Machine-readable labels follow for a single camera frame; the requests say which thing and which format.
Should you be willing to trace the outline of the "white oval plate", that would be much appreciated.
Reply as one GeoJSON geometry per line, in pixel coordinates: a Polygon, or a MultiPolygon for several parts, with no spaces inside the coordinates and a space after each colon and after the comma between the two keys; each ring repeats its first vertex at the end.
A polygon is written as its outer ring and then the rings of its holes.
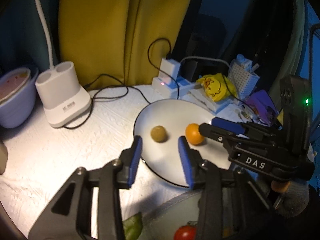
{"type": "Polygon", "coordinates": [[[214,115],[188,101],[164,99],[144,107],[138,114],[133,135],[143,140],[141,159],[150,171],[171,185],[187,188],[178,152],[178,139],[185,135],[189,124],[211,124],[214,115]],[[163,126],[168,139],[155,142],[150,133],[156,126],[163,126]]]}

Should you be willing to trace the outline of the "white power strip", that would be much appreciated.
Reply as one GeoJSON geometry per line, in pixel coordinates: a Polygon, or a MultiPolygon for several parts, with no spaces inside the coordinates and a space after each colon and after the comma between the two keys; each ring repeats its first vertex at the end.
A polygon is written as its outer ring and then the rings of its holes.
{"type": "Polygon", "coordinates": [[[188,94],[190,90],[201,88],[199,83],[191,83],[181,76],[178,77],[177,82],[179,89],[174,81],[166,83],[161,78],[154,77],[152,80],[152,88],[159,92],[159,94],[161,94],[165,99],[182,98],[188,94]]]}

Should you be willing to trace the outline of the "grey round placemat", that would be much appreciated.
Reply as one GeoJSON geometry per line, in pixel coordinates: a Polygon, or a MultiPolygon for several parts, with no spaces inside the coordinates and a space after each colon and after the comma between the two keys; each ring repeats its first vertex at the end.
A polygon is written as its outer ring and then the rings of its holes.
{"type": "Polygon", "coordinates": [[[200,191],[188,191],[142,214],[143,229],[138,239],[173,239],[180,226],[197,222],[200,198],[200,191]]]}

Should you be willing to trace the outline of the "green leaf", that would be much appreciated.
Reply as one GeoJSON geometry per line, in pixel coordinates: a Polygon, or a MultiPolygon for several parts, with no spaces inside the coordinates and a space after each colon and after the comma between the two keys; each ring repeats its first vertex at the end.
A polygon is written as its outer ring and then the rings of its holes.
{"type": "Polygon", "coordinates": [[[126,240],[137,240],[143,229],[142,213],[138,212],[123,221],[123,230],[126,240]]]}

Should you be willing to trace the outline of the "yellow curtain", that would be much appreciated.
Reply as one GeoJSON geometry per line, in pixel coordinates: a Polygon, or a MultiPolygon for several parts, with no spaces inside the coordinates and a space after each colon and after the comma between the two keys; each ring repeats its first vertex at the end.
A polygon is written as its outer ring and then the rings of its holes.
{"type": "Polygon", "coordinates": [[[81,85],[148,85],[177,40],[190,0],[60,0],[62,61],[81,85]]]}

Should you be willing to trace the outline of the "white perforated basket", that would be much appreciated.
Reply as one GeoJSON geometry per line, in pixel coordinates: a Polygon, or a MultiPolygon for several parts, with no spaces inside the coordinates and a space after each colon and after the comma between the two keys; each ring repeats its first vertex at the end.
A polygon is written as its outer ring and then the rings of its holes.
{"type": "Polygon", "coordinates": [[[253,92],[260,77],[255,73],[259,64],[247,59],[242,54],[238,54],[231,62],[231,70],[228,78],[236,87],[238,98],[244,100],[253,92]]]}

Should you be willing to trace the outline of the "yellow duck bag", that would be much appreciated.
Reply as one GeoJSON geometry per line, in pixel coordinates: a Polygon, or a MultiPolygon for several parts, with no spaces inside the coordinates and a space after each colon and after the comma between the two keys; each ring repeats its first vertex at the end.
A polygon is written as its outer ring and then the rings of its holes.
{"type": "Polygon", "coordinates": [[[196,82],[204,88],[205,94],[214,102],[225,100],[229,96],[237,96],[235,85],[222,73],[204,75],[196,82]]]}

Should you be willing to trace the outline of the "white charger plug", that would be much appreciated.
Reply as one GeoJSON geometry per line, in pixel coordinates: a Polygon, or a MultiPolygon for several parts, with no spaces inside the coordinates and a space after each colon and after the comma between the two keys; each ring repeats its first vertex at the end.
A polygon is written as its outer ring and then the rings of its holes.
{"type": "Polygon", "coordinates": [[[175,83],[174,80],[177,79],[180,65],[181,64],[174,59],[162,58],[158,77],[166,85],[175,83]]]}

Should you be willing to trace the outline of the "small orange kumquat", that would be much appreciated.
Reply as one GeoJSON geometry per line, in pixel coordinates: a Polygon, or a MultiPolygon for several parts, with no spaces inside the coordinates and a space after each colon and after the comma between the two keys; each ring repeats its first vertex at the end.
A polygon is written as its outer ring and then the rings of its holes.
{"type": "Polygon", "coordinates": [[[199,132],[199,125],[196,123],[189,124],[185,129],[185,137],[192,145],[199,145],[204,142],[204,136],[199,132]]]}

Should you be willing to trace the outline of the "lavender bowl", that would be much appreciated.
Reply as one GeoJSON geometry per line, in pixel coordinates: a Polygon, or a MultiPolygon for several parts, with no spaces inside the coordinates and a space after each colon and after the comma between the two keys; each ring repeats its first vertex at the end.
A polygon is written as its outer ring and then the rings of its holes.
{"type": "Polygon", "coordinates": [[[6,102],[1,103],[1,126],[4,128],[16,128],[23,124],[35,105],[37,95],[35,81],[39,70],[33,64],[22,68],[30,70],[30,80],[6,102]]]}

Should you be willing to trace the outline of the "white desk lamp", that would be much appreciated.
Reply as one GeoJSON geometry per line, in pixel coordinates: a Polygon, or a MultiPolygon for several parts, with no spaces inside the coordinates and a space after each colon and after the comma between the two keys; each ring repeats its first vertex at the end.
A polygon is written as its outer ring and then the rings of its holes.
{"type": "Polygon", "coordinates": [[[48,123],[61,128],[87,110],[92,109],[89,93],[79,83],[74,63],[53,63],[53,48],[46,18],[40,0],[34,0],[48,48],[49,69],[36,79],[35,86],[43,104],[48,123]]]}

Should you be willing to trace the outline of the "purple cloth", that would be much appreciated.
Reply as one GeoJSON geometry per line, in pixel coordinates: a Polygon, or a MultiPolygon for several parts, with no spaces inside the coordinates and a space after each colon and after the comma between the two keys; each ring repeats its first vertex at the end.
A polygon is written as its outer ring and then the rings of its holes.
{"type": "Polygon", "coordinates": [[[259,90],[253,93],[246,103],[259,115],[259,118],[265,124],[271,126],[275,118],[278,116],[278,111],[265,90],[259,90]]]}

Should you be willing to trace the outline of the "red cherry tomato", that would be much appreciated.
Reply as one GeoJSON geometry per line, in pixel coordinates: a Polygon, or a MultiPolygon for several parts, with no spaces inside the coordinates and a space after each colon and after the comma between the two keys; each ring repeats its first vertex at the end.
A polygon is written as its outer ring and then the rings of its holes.
{"type": "Polygon", "coordinates": [[[180,226],[174,234],[173,240],[195,240],[197,232],[197,223],[188,222],[187,224],[180,226]]]}

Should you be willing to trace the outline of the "brown-green round fruit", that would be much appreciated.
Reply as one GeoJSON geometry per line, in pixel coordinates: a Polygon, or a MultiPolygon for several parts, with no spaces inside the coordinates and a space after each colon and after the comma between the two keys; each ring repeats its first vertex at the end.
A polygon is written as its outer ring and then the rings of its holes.
{"type": "Polygon", "coordinates": [[[150,131],[150,136],[155,142],[165,142],[168,138],[167,131],[163,126],[155,126],[150,131]]]}

